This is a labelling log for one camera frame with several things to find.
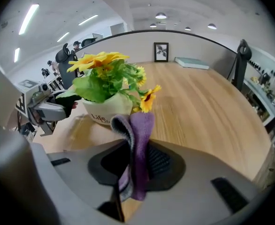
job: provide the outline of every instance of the person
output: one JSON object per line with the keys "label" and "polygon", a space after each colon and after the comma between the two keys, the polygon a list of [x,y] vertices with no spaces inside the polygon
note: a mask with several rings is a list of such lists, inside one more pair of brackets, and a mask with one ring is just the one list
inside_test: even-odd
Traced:
{"label": "person", "polygon": [[42,68],[42,75],[44,78],[48,77],[50,75],[49,70]]}
{"label": "person", "polygon": [[58,66],[59,66],[58,62],[49,60],[48,65],[52,68],[53,72],[60,74],[58,69]]}
{"label": "person", "polygon": [[81,43],[79,43],[78,41],[75,41],[75,42],[73,43],[74,52],[77,52],[77,51],[79,50],[79,44],[81,44]]}

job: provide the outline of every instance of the framed picture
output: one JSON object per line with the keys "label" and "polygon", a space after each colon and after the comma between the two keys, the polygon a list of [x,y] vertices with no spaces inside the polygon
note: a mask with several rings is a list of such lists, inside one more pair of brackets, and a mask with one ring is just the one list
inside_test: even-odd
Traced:
{"label": "framed picture", "polygon": [[168,62],[169,43],[154,43],[154,62]]}

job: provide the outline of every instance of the yellow flower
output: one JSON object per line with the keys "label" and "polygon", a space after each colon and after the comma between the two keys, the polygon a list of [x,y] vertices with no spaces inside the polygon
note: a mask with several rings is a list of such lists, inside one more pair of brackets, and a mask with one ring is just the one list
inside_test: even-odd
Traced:
{"label": "yellow flower", "polygon": [[144,113],[147,113],[147,112],[152,110],[152,103],[153,103],[154,99],[156,98],[154,93],[159,91],[159,90],[161,90],[161,86],[156,85],[153,90],[149,89],[146,94],[141,96],[141,105],[140,105],[140,107],[141,107],[141,109]]}
{"label": "yellow flower", "polygon": [[116,59],[126,59],[129,56],[125,56],[119,52],[100,52],[97,55],[86,54],[83,58],[79,58],[78,61],[70,61],[69,64],[73,66],[69,67],[67,72],[72,72],[79,68],[79,71],[84,71],[91,68],[101,67],[107,65]]}
{"label": "yellow flower", "polygon": [[133,108],[132,110],[133,110],[135,113],[138,113],[138,112],[142,111],[140,107],[135,107],[135,108]]}
{"label": "yellow flower", "polygon": [[103,77],[105,76],[105,73],[112,70],[114,67],[112,65],[109,64],[105,64],[101,67],[96,67],[97,73],[98,73],[98,77]]}
{"label": "yellow flower", "polygon": [[146,73],[145,69],[143,67],[137,67],[137,74],[142,75],[141,77],[138,77],[137,85],[138,87],[141,87],[145,84],[147,78],[146,78]]}

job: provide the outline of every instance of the fluorescent light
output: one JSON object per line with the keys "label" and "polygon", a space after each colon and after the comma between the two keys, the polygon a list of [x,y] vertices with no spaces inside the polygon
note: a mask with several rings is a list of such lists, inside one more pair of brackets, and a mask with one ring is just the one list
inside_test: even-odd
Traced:
{"label": "fluorescent light", "polygon": [[214,25],[213,23],[210,23],[207,27],[210,29],[217,29],[216,25]]}
{"label": "fluorescent light", "polygon": [[59,38],[58,40],[57,40],[57,42],[60,42],[65,36],[67,36],[69,34],[69,32],[66,32],[61,38]]}
{"label": "fluorescent light", "polygon": [[18,59],[19,59],[19,52],[20,52],[20,48],[18,47],[18,48],[15,50],[15,62],[17,62]]}
{"label": "fluorescent light", "polygon": [[25,33],[26,28],[27,28],[27,26],[28,26],[28,24],[29,24],[31,18],[32,18],[33,14],[35,13],[35,11],[36,11],[36,9],[37,9],[38,7],[39,7],[39,4],[32,4],[32,5],[31,5],[31,7],[29,8],[29,11],[28,11],[28,13],[26,14],[25,19],[24,19],[24,21],[23,21],[23,23],[22,23],[22,25],[21,25],[21,29],[20,29],[20,31],[19,31],[19,35]]}
{"label": "fluorescent light", "polygon": [[94,17],[98,17],[98,15],[94,15],[94,16],[92,16],[92,17],[88,18],[88,19],[85,19],[83,22],[79,23],[78,25],[80,26],[80,25],[82,25],[82,24],[86,23],[87,21],[89,21],[89,20],[93,19]]}

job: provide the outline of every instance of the black rubber pad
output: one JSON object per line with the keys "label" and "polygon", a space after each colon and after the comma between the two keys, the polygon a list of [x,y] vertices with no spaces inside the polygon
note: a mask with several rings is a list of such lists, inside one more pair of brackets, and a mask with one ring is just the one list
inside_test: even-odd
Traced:
{"label": "black rubber pad", "polygon": [[147,146],[147,168],[149,179],[153,179],[171,168],[170,156],[153,146]]}
{"label": "black rubber pad", "polygon": [[70,159],[64,157],[64,158],[61,158],[61,159],[51,161],[51,163],[52,163],[53,166],[58,166],[58,165],[61,165],[61,164],[64,164],[64,163],[68,163],[70,161],[71,161]]}
{"label": "black rubber pad", "polygon": [[211,180],[211,183],[232,213],[238,212],[248,204],[248,201],[226,178],[216,178]]}

